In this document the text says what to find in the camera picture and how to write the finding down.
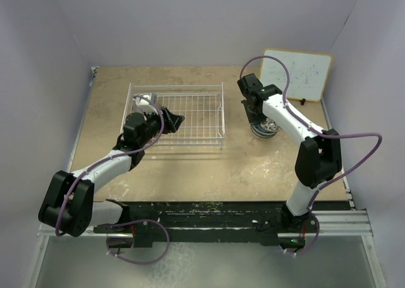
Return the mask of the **red flower pattern bowl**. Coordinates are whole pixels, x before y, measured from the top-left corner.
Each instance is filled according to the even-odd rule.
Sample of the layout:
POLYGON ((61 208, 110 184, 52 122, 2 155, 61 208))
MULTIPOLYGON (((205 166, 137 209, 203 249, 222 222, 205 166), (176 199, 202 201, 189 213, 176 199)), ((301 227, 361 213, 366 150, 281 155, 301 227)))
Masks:
POLYGON ((281 131, 281 127, 272 119, 267 118, 264 122, 257 125, 257 129, 262 133, 275 134, 281 131))

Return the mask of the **white wire dish rack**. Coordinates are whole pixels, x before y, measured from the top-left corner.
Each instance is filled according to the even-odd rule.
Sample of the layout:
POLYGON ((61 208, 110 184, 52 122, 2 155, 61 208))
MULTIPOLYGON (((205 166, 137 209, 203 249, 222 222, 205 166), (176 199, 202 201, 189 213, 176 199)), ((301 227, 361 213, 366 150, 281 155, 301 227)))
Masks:
POLYGON ((165 129, 176 132, 164 134, 157 142, 161 146, 218 146, 225 140, 223 84, 214 85, 134 85, 128 88, 122 124, 133 112, 144 118, 156 110, 144 96, 167 112, 165 129))

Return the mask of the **blue floral bowl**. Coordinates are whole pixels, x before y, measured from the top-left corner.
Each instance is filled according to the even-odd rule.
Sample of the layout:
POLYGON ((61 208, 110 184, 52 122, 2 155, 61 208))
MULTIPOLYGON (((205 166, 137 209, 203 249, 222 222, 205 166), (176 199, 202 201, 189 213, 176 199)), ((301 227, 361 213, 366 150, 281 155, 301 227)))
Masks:
POLYGON ((276 132, 263 130, 259 125, 251 125, 251 131, 256 137, 262 139, 270 139, 276 135, 276 132))

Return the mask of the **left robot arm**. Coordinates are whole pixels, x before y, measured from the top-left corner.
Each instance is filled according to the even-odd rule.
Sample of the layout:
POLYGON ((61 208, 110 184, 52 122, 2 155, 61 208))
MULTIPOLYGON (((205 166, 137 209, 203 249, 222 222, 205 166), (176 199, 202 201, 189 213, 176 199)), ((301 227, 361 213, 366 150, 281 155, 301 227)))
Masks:
POLYGON ((115 146, 101 160, 73 173, 60 170, 49 184, 38 219, 58 236, 80 236, 90 225, 94 193, 117 176, 135 168, 163 134, 177 132, 185 120, 161 107, 152 113, 127 115, 115 146))

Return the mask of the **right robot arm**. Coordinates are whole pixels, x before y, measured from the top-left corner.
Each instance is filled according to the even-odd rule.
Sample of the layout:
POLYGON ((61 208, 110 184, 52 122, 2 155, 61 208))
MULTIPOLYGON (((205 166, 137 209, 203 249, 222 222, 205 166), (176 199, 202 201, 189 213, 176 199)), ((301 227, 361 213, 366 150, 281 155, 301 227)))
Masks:
POLYGON ((313 196, 325 182, 330 182, 342 169, 339 133, 325 130, 307 119, 275 85, 263 86, 255 74, 237 81, 244 100, 247 119, 257 125, 256 134, 267 137, 262 124, 273 120, 299 145, 294 171, 297 184, 282 208, 282 227, 295 232, 309 215, 313 196))

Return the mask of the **yellow framed whiteboard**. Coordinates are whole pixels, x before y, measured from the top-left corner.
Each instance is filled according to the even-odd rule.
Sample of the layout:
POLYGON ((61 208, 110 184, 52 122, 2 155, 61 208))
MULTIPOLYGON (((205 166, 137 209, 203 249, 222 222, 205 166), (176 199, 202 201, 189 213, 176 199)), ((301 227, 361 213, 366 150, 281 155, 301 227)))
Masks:
POLYGON ((290 84, 287 98, 307 101, 320 101, 332 65, 333 56, 323 53, 267 49, 264 51, 259 71, 263 85, 274 84, 284 90, 287 76, 283 67, 275 60, 279 59, 288 69, 290 84))

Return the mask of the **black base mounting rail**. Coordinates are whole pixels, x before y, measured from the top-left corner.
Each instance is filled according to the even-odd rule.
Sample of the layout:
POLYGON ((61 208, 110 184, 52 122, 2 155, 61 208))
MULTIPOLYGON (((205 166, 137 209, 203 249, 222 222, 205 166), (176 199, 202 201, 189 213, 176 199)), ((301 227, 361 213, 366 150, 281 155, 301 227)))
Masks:
POLYGON ((319 229, 313 214, 291 216, 282 201, 127 201, 117 226, 94 231, 132 237, 135 247, 165 241, 303 247, 304 235, 319 229))

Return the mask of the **aluminium extrusion frame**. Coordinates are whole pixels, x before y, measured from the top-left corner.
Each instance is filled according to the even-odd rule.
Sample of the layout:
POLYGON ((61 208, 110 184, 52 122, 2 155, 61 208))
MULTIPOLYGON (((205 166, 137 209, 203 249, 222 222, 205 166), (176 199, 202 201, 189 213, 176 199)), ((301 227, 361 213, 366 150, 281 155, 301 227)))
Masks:
MULTIPOLYGON (((348 235, 370 235, 371 234, 371 225, 367 212, 350 210, 347 202, 336 201, 336 202, 317 202, 315 204, 316 211, 312 214, 317 219, 320 229, 319 234, 326 235, 339 235, 339 236, 348 236, 348 235)), ((86 230, 80 235, 92 236, 95 233, 94 228, 98 225, 114 225, 116 224, 102 224, 97 222, 95 225, 87 227, 86 230)), ((124 237, 123 235, 109 235, 103 234, 109 237, 124 237)))

